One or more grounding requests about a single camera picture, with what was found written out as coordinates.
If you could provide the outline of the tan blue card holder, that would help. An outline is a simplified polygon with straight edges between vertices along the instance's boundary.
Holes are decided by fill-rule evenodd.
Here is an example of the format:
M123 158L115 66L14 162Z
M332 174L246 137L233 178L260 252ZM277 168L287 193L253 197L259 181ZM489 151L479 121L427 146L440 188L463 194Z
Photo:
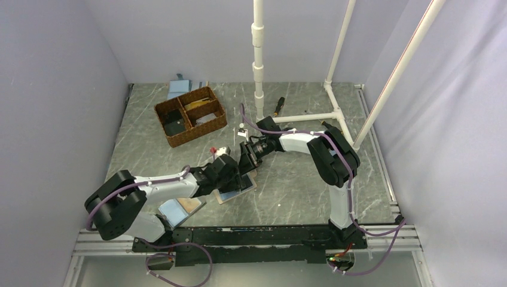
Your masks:
M227 193L220 193L219 190L214 190L213 194L215 195L217 201L219 204L224 204L225 202L228 202L242 194L247 193L248 191L254 190L257 187L257 184L255 182L255 177L257 176L256 171L251 171L247 174L250 174L253 179L253 188L246 190L246 191L230 191Z

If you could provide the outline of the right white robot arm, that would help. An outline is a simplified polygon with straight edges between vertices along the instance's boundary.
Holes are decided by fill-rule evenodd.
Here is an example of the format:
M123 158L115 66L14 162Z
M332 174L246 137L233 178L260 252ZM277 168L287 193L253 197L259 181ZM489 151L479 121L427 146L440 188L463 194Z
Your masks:
M323 132L282 130L271 116L253 128L262 133L255 142L240 144L240 173L258 168L262 158L272 152L300 152L311 155L321 179L329 186L332 230L329 239L336 248L344 248L358 231L352 197L353 179L361 165L359 156L341 131L329 126Z

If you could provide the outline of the gold credit card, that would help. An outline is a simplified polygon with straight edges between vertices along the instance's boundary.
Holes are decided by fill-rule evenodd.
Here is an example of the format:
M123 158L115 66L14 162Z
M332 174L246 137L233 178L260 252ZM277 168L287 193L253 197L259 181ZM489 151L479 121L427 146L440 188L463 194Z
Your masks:
M184 109L186 111L189 111L189 110L198 108L199 106L203 106L206 103L209 103L210 101L211 101L211 98L209 98L209 97L206 97L206 98L203 98L203 99L199 99L199 100L196 100L196 101L193 101L191 103L186 104L184 106Z

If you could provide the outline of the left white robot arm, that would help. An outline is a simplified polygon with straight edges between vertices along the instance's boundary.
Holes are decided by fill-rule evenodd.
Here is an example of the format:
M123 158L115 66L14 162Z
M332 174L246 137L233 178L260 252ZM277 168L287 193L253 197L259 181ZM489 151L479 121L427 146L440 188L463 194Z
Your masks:
M171 245L172 235L159 216L143 211L145 206L207 196L215 190L241 191L247 187L246 178L253 170L226 154L204 166L186 165L172 175L143 177L121 170L85 201L85 228L98 231L103 240L124 234L141 237L156 251L164 251Z

